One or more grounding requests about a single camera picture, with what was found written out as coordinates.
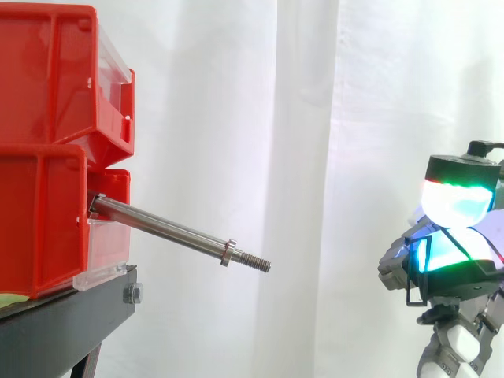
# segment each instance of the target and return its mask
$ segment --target cyan light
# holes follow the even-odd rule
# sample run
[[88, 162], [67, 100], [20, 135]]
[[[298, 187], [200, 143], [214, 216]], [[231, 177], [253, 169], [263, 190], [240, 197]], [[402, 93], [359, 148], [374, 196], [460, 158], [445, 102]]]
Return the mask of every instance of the cyan light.
[[439, 226], [471, 227], [484, 218], [493, 195], [484, 187], [461, 187], [426, 180], [422, 208], [425, 215]]
[[[473, 260], [492, 260], [492, 252], [485, 238], [470, 228], [457, 228], [447, 230], [467, 251]], [[421, 240], [418, 245], [418, 270], [442, 268], [444, 266], [468, 261], [468, 258], [441, 232], [431, 234], [432, 244], [428, 266], [425, 266], [427, 256], [427, 240]]]

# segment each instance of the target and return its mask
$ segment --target black cable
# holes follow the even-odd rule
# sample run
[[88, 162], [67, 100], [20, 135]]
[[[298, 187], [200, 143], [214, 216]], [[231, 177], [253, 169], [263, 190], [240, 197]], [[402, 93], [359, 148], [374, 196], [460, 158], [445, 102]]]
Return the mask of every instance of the black cable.
[[494, 243], [492, 243], [491, 240], [487, 236], [485, 236], [482, 232], [479, 232], [478, 230], [476, 230], [474, 227], [469, 227], [469, 228], [473, 231], [476, 231], [478, 234], [480, 234], [481, 236], [483, 236], [485, 238], [485, 240], [487, 241], [487, 244], [490, 246], [491, 250], [494, 251], [494, 254], [496, 254], [498, 256], [498, 258], [500, 259], [501, 263], [504, 264], [504, 257], [500, 254], [500, 252], [498, 251], [498, 249], [494, 245]]

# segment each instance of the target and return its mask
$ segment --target metal rod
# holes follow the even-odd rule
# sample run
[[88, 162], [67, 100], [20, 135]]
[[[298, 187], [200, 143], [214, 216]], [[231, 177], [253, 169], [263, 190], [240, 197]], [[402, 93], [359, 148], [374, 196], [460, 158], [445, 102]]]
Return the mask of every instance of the metal rod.
[[230, 261], [236, 261], [262, 272], [268, 272], [271, 267], [269, 261], [237, 249], [236, 242], [232, 239], [225, 242], [103, 195], [94, 197], [90, 210], [113, 221], [138, 228], [152, 235], [208, 254], [213, 258], [218, 258], [223, 266], [228, 266]]

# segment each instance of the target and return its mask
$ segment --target screw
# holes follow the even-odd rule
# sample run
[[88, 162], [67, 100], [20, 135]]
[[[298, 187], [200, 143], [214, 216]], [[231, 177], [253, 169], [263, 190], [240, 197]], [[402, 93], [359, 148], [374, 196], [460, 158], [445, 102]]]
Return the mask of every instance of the screw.
[[262, 258], [258, 258], [253, 254], [242, 253], [240, 259], [238, 261], [240, 264], [244, 264], [246, 266], [250, 266], [251, 268], [260, 270], [261, 272], [268, 272], [271, 268], [271, 262], [264, 260]]
[[140, 282], [131, 283], [124, 289], [124, 302], [130, 305], [142, 303], [143, 285]]

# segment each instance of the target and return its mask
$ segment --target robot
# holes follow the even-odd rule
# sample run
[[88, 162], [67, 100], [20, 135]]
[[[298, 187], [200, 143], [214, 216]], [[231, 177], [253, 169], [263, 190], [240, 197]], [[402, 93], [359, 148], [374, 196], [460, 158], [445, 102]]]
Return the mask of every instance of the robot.
[[388, 290], [406, 290], [408, 306], [431, 305], [417, 319], [434, 329], [419, 378], [477, 378], [504, 323], [504, 257], [481, 231], [504, 213], [504, 161], [486, 158], [503, 147], [472, 141], [460, 157], [431, 156], [421, 214], [380, 259]]

